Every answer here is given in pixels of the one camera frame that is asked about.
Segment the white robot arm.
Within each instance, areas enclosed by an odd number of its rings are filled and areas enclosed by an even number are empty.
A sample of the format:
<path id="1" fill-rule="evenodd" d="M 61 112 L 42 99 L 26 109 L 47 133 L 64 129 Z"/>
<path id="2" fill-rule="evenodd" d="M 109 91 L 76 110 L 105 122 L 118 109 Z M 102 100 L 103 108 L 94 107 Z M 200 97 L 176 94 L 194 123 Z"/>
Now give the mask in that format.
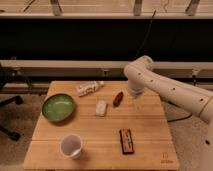
<path id="1" fill-rule="evenodd" d="M 208 124 L 199 171 L 213 171 L 213 92 L 153 72 L 154 61 L 142 56 L 124 67 L 128 91 L 138 96 L 146 87 Z"/>

